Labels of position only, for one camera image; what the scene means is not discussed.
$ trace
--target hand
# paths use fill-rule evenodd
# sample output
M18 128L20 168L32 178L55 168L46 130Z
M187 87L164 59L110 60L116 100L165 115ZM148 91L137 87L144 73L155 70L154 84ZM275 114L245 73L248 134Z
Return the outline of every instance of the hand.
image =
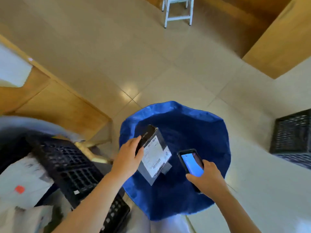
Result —
M112 165L110 173L113 176L117 176L123 183L137 171L139 163L144 156L143 147L139 149L135 156L135 151L141 138L141 136L138 136L123 144Z
M200 177L186 174L186 178L213 201L229 191L227 184L216 164L203 160L204 173Z

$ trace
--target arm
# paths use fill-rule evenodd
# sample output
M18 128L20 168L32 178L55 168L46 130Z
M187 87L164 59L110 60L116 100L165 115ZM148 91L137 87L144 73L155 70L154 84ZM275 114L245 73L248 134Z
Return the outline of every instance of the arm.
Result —
M111 172L73 210L52 233L98 233L103 226L109 208L123 183L132 176L144 155L141 148L135 150L141 136L122 145L114 160Z
M206 160L203 160L203 163L204 173L202 176L186 174L186 178L215 202L231 233L260 233L261 231L229 191L216 165Z

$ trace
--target left hand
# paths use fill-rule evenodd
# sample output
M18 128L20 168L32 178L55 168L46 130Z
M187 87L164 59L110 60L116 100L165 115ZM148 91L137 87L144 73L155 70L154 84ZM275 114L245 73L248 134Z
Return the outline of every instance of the left hand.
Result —
M135 156L135 151L141 138L141 136L138 136L123 144L114 160L111 174L117 176L122 182L125 182L137 171L139 163L144 156L143 147L139 149Z

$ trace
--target white stool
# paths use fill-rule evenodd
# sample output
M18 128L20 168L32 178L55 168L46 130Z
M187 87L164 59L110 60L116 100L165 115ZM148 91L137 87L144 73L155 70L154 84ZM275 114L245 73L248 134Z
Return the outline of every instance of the white stool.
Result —
M188 2L189 1L190 0L163 0L162 11L164 11L164 5L166 6L166 16L165 16L164 28L166 28L167 22L168 21L172 21L172 20L190 19L189 25L192 24L193 2L194 2L194 0L191 0L191 3L190 3L190 15L181 15L181 16L176 16L176 17L170 17L169 18L169 5L171 3L186 2L186 8L188 8Z

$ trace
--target red sticker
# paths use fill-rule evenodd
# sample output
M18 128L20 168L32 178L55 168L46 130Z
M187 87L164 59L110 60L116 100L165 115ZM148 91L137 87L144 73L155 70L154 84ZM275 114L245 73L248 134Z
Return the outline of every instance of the red sticker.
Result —
M17 187L15 187L15 191L19 194L22 194L25 191L25 187L18 185Z

